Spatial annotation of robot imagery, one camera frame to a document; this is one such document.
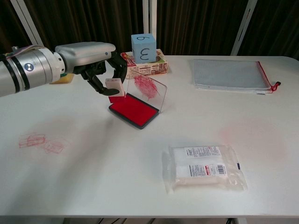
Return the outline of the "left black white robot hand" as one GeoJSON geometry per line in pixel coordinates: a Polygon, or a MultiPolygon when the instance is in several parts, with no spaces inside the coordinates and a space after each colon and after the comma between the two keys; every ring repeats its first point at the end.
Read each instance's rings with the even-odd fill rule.
{"type": "Polygon", "coordinates": [[[114,96],[118,89],[108,89],[97,78],[106,72],[106,64],[114,68],[113,78],[123,83],[127,74],[127,62],[117,53],[113,44],[106,42],[78,42],[55,47],[65,64],[65,72],[80,74],[99,94],[114,96]]]}

